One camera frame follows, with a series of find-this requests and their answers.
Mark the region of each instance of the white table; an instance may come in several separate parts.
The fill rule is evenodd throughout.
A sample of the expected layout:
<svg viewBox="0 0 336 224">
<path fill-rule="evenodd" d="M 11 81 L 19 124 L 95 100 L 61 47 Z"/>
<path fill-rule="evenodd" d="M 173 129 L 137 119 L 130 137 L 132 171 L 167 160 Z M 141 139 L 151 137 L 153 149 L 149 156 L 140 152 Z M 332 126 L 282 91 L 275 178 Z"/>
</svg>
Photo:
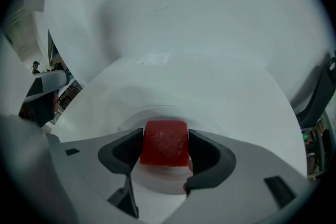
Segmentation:
<svg viewBox="0 0 336 224">
<path fill-rule="evenodd" d="M 211 119 L 219 134 L 269 149 L 306 176 L 299 124 L 266 70 L 191 55 L 170 55 L 165 65 L 147 66 L 136 63 L 141 57 L 120 58 L 94 78 L 70 103 L 52 133 L 62 142 L 102 136 L 116 132 L 140 111 L 176 106 Z M 162 221 L 185 199 L 137 184 L 133 188 L 140 219 L 149 223 Z M 139 201 L 140 196 L 146 203 Z"/>
</svg>

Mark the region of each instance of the person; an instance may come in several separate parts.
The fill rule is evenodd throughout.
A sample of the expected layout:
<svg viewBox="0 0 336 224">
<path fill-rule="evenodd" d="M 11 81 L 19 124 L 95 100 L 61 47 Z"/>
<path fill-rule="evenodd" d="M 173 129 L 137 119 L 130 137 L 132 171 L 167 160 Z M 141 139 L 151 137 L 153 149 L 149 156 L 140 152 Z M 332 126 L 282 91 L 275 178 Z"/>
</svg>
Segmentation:
<svg viewBox="0 0 336 224">
<path fill-rule="evenodd" d="M 33 62 L 33 74 L 40 73 L 40 71 L 37 70 L 37 66 L 38 66 L 39 64 L 40 64 L 40 63 L 37 62 L 37 61 L 34 61 L 34 62 Z"/>
</svg>

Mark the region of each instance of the red block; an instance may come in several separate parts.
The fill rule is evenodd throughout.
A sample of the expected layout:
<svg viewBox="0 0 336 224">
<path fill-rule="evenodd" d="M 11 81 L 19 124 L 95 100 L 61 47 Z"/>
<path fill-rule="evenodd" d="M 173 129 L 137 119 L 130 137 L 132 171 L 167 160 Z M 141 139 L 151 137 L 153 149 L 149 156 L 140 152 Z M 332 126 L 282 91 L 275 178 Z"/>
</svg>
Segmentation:
<svg viewBox="0 0 336 224">
<path fill-rule="evenodd" d="M 143 134 L 140 163 L 188 166 L 188 128 L 183 121 L 148 121 Z"/>
</svg>

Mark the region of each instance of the red cube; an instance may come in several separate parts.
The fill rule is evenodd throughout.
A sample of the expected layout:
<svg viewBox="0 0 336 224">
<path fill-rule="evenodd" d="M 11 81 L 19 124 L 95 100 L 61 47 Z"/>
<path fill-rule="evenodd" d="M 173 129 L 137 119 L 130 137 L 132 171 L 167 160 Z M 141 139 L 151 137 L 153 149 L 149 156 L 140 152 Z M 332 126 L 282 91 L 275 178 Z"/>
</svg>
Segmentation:
<svg viewBox="0 0 336 224">
<path fill-rule="evenodd" d="M 183 121 L 148 121 L 143 134 L 140 163 L 188 166 L 188 128 Z"/>
</svg>

